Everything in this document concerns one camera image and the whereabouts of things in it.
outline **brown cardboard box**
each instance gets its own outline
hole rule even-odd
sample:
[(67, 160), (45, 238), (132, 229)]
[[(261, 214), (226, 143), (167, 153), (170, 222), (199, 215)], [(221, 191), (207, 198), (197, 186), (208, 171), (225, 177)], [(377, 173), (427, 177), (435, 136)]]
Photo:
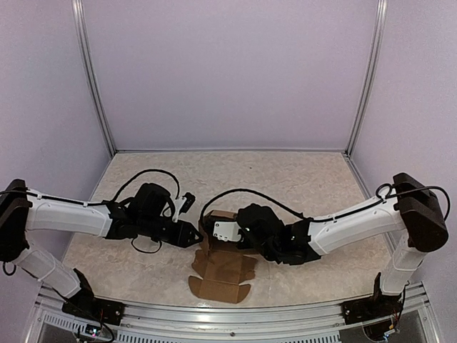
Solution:
[[(213, 210), (205, 218), (233, 220), (233, 212)], [(247, 254), (257, 254), (253, 249), (238, 250), (235, 243), (219, 241), (209, 236), (199, 222), (199, 231), (204, 240), (200, 243), (201, 250), (195, 253), (192, 268), (200, 277), (189, 277), (191, 292), (198, 298), (238, 304), (251, 290), (250, 284), (240, 284), (252, 280), (257, 259)]]

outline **beige table surface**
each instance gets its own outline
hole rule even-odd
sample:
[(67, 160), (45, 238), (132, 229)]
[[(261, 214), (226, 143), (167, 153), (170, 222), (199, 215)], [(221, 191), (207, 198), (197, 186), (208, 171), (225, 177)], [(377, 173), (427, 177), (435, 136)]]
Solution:
[[(303, 152), (176, 152), (117, 154), (94, 195), (110, 199), (116, 190), (142, 169), (161, 168), (174, 173), (182, 194), (196, 195), (183, 220), (196, 225), (204, 203), (218, 193), (245, 187), (303, 212), (306, 216), (330, 214), (363, 200), (351, 171), (338, 153)], [(167, 176), (146, 174), (129, 186), (120, 199), (133, 196), (143, 182), (156, 182), (172, 194), (176, 186)], [(285, 223), (296, 219), (252, 194), (231, 194), (211, 208), (236, 211), (252, 202), (268, 204)], [(156, 243), (136, 240), (142, 249)], [(308, 304), (354, 297), (372, 292), (376, 274), (390, 259), (381, 236), (342, 247), (316, 262), (301, 266), (277, 265), (258, 257), (252, 289), (240, 304), (196, 298), (189, 290), (189, 275), (198, 247), (179, 249), (164, 244), (157, 254), (136, 252), (130, 241), (109, 241), (75, 234), (65, 263), (83, 272), (96, 295), (149, 304), (192, 307), (269, 307)]]

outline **open cardboard box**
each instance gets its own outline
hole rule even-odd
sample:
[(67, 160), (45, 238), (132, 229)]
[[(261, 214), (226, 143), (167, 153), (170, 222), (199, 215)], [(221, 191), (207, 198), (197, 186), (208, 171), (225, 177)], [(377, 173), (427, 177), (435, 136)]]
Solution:
[[(205, 222), (211, 219), (233, 221), (235, 213), (213, 210), (205, 216)], [(242, 282), (252, 280), (256, 274), (257, 259), (248, 257), (257, 254), (254, 249), (239, 250), (234, 242), (223, 242), (208, 235), (199, 222), (199, 231), (204, 236), (200, 250), (195, 253), (192, 268), (200, 277), (189, 277), (192, 294), (198, 298), (238, 304), (251, 290), (250, 284)]]

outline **white wall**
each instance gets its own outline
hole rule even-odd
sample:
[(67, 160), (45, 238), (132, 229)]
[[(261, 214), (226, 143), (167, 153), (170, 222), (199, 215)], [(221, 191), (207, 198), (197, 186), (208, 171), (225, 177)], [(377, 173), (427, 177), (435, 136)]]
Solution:
[[(450, 193), (447, 245), (419, 269), (444, 342), (457, 337), (457, 2), (390, 0), (354, 159), (371, 191), (408, 172)], [(443, 197), (441, 205), (446, 208)]]
[(346, 147), (377, 0), (85, 1), (118, 149)]
[[(43, 192), (88, 199), (108, 162), (71, 2), (2, 0), (0, 189), (23, 178)], [(62, 257), (69, 235), (39, 232), (37, 240)], [(22, 342), (38, 289), (23, 271), (9, 278), (0, 272), (2, 342)]]

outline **ventilation grille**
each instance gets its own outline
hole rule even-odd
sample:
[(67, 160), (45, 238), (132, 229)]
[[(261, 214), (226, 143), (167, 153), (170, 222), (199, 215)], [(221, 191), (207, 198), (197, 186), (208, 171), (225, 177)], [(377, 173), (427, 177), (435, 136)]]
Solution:
[[(44, 315), (44, 322), (46, 324), (52, 325), (53, 327), (59, 327), (66, 331), (71, 332), (84, 332), (86, 325), (88, 323), (83, 322), (77, 318), (68, 318), (62, 314), (53, 313), (45, 311)], [(120, 343), (196, 343), (202, 342), (201, 340), (194, 340), (194, 339), (167, 339), (163, 337), (157, 337), (154, 335), (148, 334), (137, 334), (135, 332), (127, 332), (122, 329), (117, 331), (117, 338), (116, 342)], [(105, 337), (99, 337), (100, 342), (104, 341)], [(218, 340), (217, 342), (224, 343), (224, 340)], [(234, 342), (233, 339), (227, 340), (225, 342)], [(329, 332), (326, 334), (315, 334), (309, 336), (303, 336), (302, 338), (297, 338), (294, 340), (286, 340), (281, 341), (277, 339), (263, 339), (262, 342), (264, 343), (341, 343), (340, 341), (340, 334), (339, 332)]]

